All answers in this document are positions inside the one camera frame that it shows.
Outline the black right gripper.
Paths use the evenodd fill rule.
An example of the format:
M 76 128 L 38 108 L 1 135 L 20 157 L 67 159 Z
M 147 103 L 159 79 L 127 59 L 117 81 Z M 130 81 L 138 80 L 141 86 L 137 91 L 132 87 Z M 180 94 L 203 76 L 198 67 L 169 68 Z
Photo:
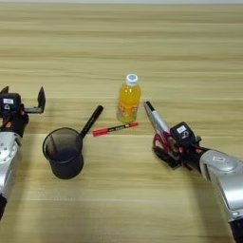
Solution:
M 186 139 L 174 137 L 175 147 L 177 148 L 177 158 L 171 158 L 162 148 L 153 147 L 153 151 L 159 159 L 166 162 L 172 169 L 186 167 L 189 170 L 200 171 L 199 161 L 208 148 L 202 147 L 199 143 L 201 137 L 190 136 Z

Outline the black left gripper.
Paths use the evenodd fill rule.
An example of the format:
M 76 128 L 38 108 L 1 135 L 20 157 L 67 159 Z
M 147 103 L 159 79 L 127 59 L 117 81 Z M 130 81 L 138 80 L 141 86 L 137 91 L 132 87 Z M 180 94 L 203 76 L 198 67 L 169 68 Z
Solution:
M 8 93 L 9 87 L 4 87 L 0 94 Z M 46 106 L 46 95 L 43 87 L 40 88 L 38 93 L 38 107 L 22 108 L 18 113 L 5 115 L 3 117 L 3 124 L 0 126 L 1 132 L 13 132 L 20 137 L 24 135 L 26 126 L 29 122 L 29 114 L 42 114 Z

